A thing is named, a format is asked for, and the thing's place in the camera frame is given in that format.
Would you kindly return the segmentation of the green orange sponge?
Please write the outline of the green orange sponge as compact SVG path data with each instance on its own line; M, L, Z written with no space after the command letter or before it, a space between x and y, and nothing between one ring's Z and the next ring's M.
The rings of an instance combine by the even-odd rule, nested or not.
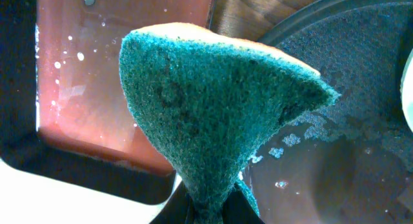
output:
M339 97L317 70L272 46L190 23L127 34L119 77L136 123L181 176L196 223L222 223L249 157Z

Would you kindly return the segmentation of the light blue plate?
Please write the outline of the light blue plate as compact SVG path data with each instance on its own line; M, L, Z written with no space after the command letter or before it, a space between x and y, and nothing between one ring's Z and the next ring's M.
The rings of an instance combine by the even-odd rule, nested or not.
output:
M403 73L401 76L400 94L401 94L401 107L403 116L407 125L412 131L413 129L413 68L412 68L413 50L407 57L407 60L403 67Z

